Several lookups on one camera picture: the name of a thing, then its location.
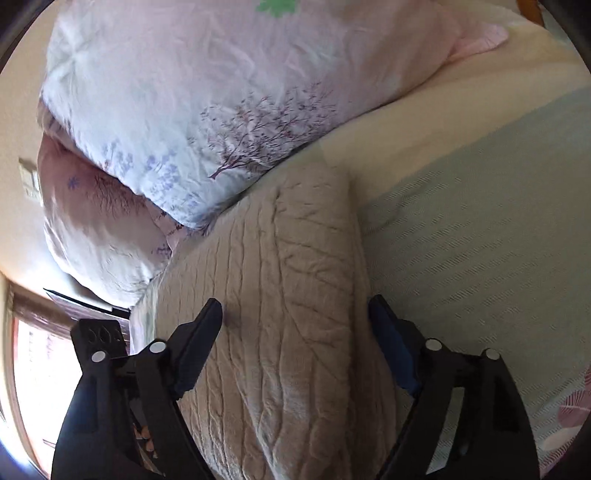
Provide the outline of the beige cable-knit sweater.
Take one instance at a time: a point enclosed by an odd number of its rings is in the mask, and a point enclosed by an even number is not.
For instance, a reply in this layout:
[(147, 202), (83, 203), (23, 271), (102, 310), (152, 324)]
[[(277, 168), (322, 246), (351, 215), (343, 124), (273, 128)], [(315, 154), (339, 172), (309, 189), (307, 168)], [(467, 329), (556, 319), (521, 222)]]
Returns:
[(221, 331), (179, 407), (214, 476), (374, 478), (396, 440), (396, 400), (346, 176), (283, 166), (185, 239), (157, 289), (156, 334), (211, 298)]

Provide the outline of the pink floral left pillow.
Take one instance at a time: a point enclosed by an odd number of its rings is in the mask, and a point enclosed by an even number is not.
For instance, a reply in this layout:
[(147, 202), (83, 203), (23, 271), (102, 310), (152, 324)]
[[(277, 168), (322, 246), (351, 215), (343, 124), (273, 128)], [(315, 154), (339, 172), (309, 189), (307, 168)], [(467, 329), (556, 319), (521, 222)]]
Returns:
[(103, 301), (133, 307), (190, 231), (47, 134), (37, 165), (57, 265)]

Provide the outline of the pastel patchwork bed sheet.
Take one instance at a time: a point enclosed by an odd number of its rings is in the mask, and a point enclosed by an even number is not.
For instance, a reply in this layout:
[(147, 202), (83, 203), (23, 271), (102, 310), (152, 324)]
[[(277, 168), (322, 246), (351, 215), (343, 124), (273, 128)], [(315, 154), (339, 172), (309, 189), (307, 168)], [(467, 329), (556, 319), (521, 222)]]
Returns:
[[(382, 295), (452, 350), (497, 350), (528, 414), (538, 478), (586, 479), (590, 74), (571, 47), (504, 5), (455, 8), (503, 26), (508, 40), (270, 173), (320, 162), (344, 174), (369, 299)], [(138, 346), (160, 337), (165, 271), (132, 313)]]

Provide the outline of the pink lavender right pillow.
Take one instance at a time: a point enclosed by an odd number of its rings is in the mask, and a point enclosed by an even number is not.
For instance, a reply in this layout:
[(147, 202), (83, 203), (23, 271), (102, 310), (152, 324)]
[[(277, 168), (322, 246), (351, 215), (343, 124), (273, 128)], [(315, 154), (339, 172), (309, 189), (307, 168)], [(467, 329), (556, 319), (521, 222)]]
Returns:
[(40, 96), (90, 161), (199, 229), (297, 149), (507, 37), (436, 1), (69, 1)]

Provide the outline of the wooden glass-panel headboard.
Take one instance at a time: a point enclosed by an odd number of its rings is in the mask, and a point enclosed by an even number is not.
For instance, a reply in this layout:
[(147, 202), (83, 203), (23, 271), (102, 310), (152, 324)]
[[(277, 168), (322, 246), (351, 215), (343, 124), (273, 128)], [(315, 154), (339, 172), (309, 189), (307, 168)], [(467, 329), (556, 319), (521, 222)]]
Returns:
[(544, 19), (538, 0), (516, 0), (520, 14), (532, 23), (544, 27)]

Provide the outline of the window with wooden frame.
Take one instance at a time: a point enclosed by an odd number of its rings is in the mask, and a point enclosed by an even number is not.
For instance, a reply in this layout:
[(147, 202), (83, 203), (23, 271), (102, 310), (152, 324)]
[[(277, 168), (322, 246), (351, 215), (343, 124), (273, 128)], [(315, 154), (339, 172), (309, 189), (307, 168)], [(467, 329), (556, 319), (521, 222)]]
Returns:
[(70, 338), (81, 318), (121, 323), (129, 338), (130, 311), (50, 290), (38, 296), (1, 279), (1, 415), (15, 452), (44, 477), (51, 474), (59, 431), (81, 368)]

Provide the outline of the wall light switch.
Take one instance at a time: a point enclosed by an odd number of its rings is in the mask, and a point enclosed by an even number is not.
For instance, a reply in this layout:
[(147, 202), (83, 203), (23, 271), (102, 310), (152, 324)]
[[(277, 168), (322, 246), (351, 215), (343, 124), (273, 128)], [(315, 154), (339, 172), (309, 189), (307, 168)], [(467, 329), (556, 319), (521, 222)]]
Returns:
[(25, 195), (38, 203), (42, 202), (40, 183), (36, 164), (28, 159), (18, 159), (19, 174)]

